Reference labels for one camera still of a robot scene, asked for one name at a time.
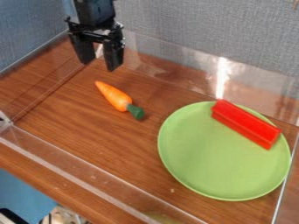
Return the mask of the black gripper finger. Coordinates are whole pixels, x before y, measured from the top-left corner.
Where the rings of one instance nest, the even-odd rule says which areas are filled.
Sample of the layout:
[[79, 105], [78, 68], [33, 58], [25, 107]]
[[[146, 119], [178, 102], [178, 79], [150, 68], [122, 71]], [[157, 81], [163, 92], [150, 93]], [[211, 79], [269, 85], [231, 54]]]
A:
[[115, 71], [125, 61], [125, 44], [122, 41], [106, 40], [103, 43], [105, 60], [107, 70]]
[[79, 35], [70, 35], [70, 42], [73, 43], [79, 61], [87, 65], [97, 58], [94, 44]]

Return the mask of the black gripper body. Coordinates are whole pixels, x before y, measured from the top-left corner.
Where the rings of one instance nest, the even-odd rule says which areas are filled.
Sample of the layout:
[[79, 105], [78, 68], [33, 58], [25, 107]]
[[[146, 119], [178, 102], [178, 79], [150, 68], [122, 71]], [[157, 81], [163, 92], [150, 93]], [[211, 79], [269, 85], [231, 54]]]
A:
[[123, 49], [126, 39], [125, 26], [114, 18], [101, 24], [83, 24], [77, 17], [67, 17], [70, 42], [75, 49], [94, 48], [102, 44], [107, 49]]

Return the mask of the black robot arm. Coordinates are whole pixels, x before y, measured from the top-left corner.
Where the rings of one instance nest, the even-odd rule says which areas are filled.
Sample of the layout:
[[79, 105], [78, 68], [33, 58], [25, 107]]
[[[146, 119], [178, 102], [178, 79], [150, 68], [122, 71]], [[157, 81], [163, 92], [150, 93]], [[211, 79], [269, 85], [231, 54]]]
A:
[[95, 58], [94, 44], [103, 45], [107, 70], [113, 72], [125, 62], [123, 25], [115, 20], [114, 0], [73, 0], [77, 17], [67, 16], [69, 37], [79, 61], [87, 65]]

